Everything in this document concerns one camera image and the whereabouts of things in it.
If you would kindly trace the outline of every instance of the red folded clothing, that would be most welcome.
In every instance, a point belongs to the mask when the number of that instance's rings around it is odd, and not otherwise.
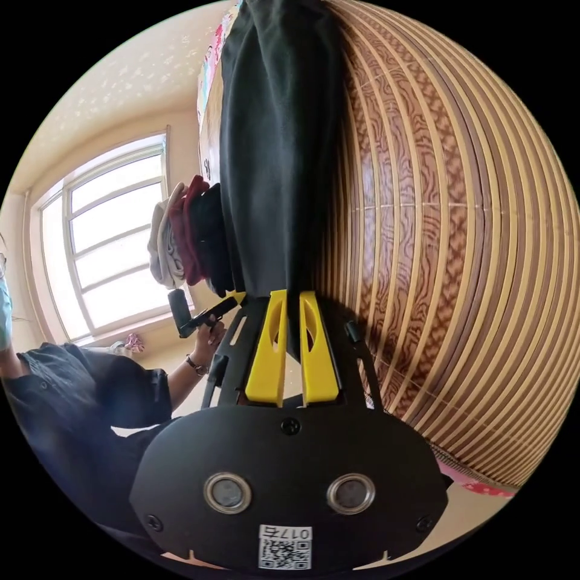
[[[203,177],[196,175],[187,188],[185,195],[169,208],[169,223],[173,230],[173,237],[175,238],[179,256],[183,262],[185,280],[190,286],[205,280],[207,275],[206,272],[203,272],[198,258],[191,227],[187,219],[187,209],[193,198],[206,192],[209,188],[209,184],[204,181]]]

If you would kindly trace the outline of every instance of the window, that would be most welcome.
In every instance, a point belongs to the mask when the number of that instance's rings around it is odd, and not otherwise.
[[[77,169],[40,206],[51,299],[70,341],[170,312],[149,271],[155,204],[167,197],[165,135],[118,147]]]

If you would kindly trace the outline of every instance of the screw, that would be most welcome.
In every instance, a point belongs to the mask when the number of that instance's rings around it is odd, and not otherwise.
[[[425,533],[428,532],[432,527],[433,527],[433,519],[431,518],[431,516],[426,515],[424,518],[421,518],[417,522],[416,530],[419,533]]]
[[[163,531],[163,524],[161,523],[161,520],[157,516],[154,515],[145,516],[145,522],[154,532]]]
[[[280,427],[284,435],[296,435],[300,431],[300,423],[293,417],[284,419]]]

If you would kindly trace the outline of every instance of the qr code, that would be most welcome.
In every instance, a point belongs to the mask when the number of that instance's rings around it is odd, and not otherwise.
[[[310,570],[311,559],[311,528],[260,527],[260,568]]]

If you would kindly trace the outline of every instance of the windowsill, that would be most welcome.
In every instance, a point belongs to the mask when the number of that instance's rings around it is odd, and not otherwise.
[[[166,312],[165,314],[160,314],[152,318],[147,318],[146,320],[141,320],[141,322],[135,324],[128,324],[127,326],[122,326],[121,328],[100,334],[96,337],[86,337],[74,342],[79,347],[90,348],[111,346],[114,342],[118,340],[125,340],[131,333],[139,334],[140,332],[148,332],[149,330],[155,330],[162,326],[165,326],[168,322],[173,321],[173,315],[171,312]]]

